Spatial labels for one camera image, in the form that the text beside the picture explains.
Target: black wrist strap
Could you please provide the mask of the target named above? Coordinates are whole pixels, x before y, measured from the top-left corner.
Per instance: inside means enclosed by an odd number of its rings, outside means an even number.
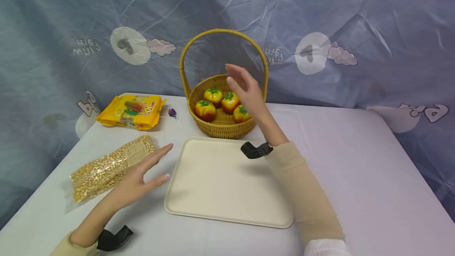
[[[269,155],[270,152],[273,151],[273,147],[271,147],[268,143],[263,143],[259,147],[254,147],[251,142],[245,142],[240,150],[249,159],[256,159]]]
[[[96,248],[101,251],[117,250],[124,246],[133,234],[134,232],[132,232],[128,226],[123,226],[116,235],[113,235],[113,233],[108,230],[103,230],[98,238],[98,246]]]

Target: white table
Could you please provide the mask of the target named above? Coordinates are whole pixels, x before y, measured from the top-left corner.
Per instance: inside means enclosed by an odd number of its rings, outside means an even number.
[[[172,173],[183,141],[203,136],[184,97],[163,96],[167,107],[149,132],[174,149],[147,178]],[[356,256],[453,255],[455,225],[385,122],[374,112],[269,104],[338,214]],[[183,125],[167,115],[173,107]],[[64,214],[62,182],[71,172],[144,132],[98,123],[0,232],[0,255],[47,256],[102,198]],[[244,139],[263,140],[258,128]],[[280,230],[171,215],[164,209],[167,184],[114,216],[107,229],[128,225],[134,237],[109,255],[243,256],[303,254],[296,226]]]

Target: paper label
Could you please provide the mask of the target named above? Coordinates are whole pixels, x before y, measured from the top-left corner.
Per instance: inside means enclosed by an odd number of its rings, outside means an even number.
[[[135,145],[125,149],[125,157],[128,167],[141,162],[147,155],[147,148],[145,147],[143,141],[140,141]]]

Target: lollipop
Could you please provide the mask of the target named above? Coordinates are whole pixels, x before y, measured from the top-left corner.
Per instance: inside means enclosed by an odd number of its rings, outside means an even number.
[[[175,118],[175,119],[177,120],[177,122],[179,122],[179,124],[182,124],[182,123],[179,121],[179,119],[177,119],[177,112],[176,112],[173,108],[169,109],[168,114],[169,114],[171,117]]]

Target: yellow snack package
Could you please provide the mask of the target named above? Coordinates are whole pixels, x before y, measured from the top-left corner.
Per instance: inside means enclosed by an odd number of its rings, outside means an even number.
[[[137,130],[149,130],[158,124],[166,100],[159,96],[123,95],[114,100],[96,118],[106,126],[120,125]]]

